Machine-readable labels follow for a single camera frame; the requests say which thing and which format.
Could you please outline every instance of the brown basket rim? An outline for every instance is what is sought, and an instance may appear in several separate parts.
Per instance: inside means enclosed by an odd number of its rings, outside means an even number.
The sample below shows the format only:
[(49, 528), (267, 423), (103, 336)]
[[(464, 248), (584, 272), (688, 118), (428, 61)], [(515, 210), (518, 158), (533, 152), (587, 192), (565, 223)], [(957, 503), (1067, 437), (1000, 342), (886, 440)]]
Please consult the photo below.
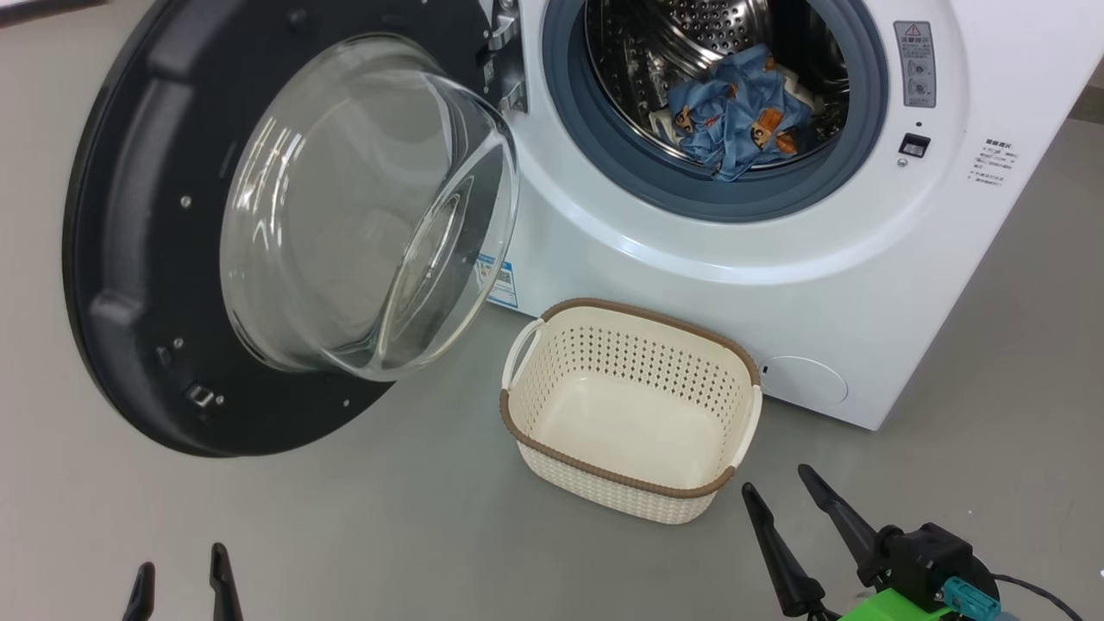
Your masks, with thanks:
[[(676, 319), (667, 315), (655, 313), (652, 310), (647, 310), (645, 308), (639, 308), (636, 306), (629, 306), (627, 304), (618, 304), (616, 302), (607, 302), (605, 299), (580, 297), (556, 304), (555, 306), (545, 310), (544, 314), (541, 315), (541, 319), (548, 322), (552, 317), (564, 310), (571, 308), (578, 308), (583, 306), (601, 308), (603, 310), (612, 310), (615, 313), (622, 313), (624, 315), (630, 315), (634, 317), (640, 317), (641, 319), (648, 319), (659, 324), (665, 324), (673, 328), (690, 333), (694, 336), (699, 336), (707, 340), (711, 340), (735, 354), (736, 357), (739, 357), (740, 360), (744, 364), (744, 366), (747, 367), (747, 371), (752, 379), (752, 385), (760, 386), (758, 367), (755, 365), (754, 360), (752, 360), (751, 355), (749, 355), (747, 351), (743, 347), (737, 345), (735, 341), (725, 338), (716, 333), (707, 330), (700, 326), (696, 326), (688, 322)], [(647, 481), (634, 478), (631, 476), (625, 476), (624, 474), (617, 474), (616, 472), (598, 467), (591, 463), (567, 455), (566, 453), (563, 453), (561, 451), (556, 451), (555, 449), (546, 444), (543, 444), (541, 442), (538, 442), (537, 440), (533, 440), (532, 438), (523, 433), (521, 429), (519, 429), (518, 425), (514, 424), (513, 422), (513, 417), (510, 414), (509, 390), (502, 389), (502, 391), (499, 393), (498, 409), (502, 415), (502, 422), (506, 424), (506, 429), (510, 431), (510, 434), (513, 435), (513, 438), (518, 442), (524, 444), (526, 446), (529, 446), (530, 449), (537, 451), (538, 453), (541, 453), (548, 457), (552, 457), (558, 462), (581, 470), (587, 474), (593, 474), (594, 476), (598, 476), (606, 481), (618, 483), (627, 487), (633, 487), (635, 490), (650, 492), (652, 494), (658, 494), (660, 496), (667, 496), (670, 498), (678, 498), (678, 499), (700, 498), (702, 496), (708, 496), (719, 491), (721, 487), (724, 486), (725, 483), (728, 483), (733, 477), (733, 475), (735, 475), (736, 472), (736, 469), (730, 465), (729, 467), (724, 469), (724, 471), (720, 475), (718, 475), (718, 477), (714, 478), (713, 481), (700, 487), (693, 487), (690, 490), (680, 487), (669, 487), (667, 485), (658, 485), (656, 483), (649, 483)]]

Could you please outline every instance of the basket handle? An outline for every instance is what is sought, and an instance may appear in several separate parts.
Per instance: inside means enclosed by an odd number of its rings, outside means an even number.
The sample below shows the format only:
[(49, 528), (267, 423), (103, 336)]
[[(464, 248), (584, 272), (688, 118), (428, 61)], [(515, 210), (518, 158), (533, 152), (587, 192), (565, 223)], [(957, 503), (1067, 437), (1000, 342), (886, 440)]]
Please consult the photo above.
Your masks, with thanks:
[(752, 445), (752, 436), (755, 435), (755, 428), (758, 427), (760, 412), (763, 410), (763, 389), (756, 383), (752, 387), (752, 411), (747, 415), (747, 424), (744, 425), (744, 434), (740, 438), (740, 445), (736, 446), (736, 454), (732, 457), (732, 467), (740, 466), (747, 454), (747, 448)]
[[(528, 326), (522, 328), (518, 338), (513, 339), (510, 352), (506, 355), (506, 367), (502, 368), (502, 390), (513, 390), (513, 385), (518, 382), (521, 369), (526, 368), (529, 357), (533, 355), (537, 344), (541, 340), (540, 329), (544, 325), (544, 319), (533, 319)], [(526, 356), (521, 359), (521, 364), (518, 364), (518, 355), (521, 354), (521, 348), (526, 345), (526, 341), (529, 341), (529, 349), (526, 349)]]

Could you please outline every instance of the washing machine door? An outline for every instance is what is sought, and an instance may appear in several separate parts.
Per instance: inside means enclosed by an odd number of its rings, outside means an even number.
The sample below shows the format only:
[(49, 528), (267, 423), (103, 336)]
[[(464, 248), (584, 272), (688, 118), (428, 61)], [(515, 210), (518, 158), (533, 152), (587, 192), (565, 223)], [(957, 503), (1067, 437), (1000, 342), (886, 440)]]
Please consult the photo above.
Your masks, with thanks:
[(78, 349), (130, 423), (193, 454), (285, 451), (455, 341), (513, 230), (516, 20), (152, 7), (89, 117), (63, 240)]

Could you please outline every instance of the cable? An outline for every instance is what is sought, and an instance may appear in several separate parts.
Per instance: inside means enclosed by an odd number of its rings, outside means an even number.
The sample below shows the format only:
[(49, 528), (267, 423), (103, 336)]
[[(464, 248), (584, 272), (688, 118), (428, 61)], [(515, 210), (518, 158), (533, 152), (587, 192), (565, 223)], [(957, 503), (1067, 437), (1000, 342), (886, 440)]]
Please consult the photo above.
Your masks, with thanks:
[(1051, 603), (1057, 606), (1070, 619), (1073, 619), (1073, 621), (1085, 621), (1084, 619), (1081, 618), (1080, 614), (1074, 612), (1073, 609), (1070, 608), (1068, 603), (1058, 599), (1058, 596), (1048, 591), (1047, 589), (1043, 589), (1042, 587), (1036, 587), (1031, 582), (1026, 582), (1023, 580), (1020, 580), (1019, 578), (1012, 578), (1011, 576), (1005, 576), (1004, 573), (994, 573), (992, 579), (1000, 580), (1002, 582), (1008, 582), (1010, 585), (1016, 585), (1017, 587), (1022, 587), (1039, 597), (1049, 599)]

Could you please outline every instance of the warning sticker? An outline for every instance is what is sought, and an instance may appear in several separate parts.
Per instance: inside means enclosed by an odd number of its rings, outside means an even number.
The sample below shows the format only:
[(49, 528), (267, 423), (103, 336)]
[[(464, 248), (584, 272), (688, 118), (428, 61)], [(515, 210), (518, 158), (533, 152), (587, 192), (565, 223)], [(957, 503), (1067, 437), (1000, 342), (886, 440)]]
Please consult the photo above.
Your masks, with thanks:
[(904, 76), (904, 105), (935, 107), (935, 43), (928, 22), (893, 22), (901, 73)]
[(1011, 143), (986, 138), (980, 152), (970, 162), (967, 178), (975, 183), (999, 188), (1005, 185), (1019, 159), (1020, 154), (1016, 152)]
[[(480, 254), (479, 260), (476, 261), (476, 280), (480, 287), (487, 282), (487, 276), (490, 275), (492, 267), (495, 267), (495, 257)], [(491, 286), (487, 299), (507, 308), (518, 308), (518, 290), (513, 286), (513, 265), (509, 261), (502, 262), (502, 269), (498, 271), (495, 285)]]

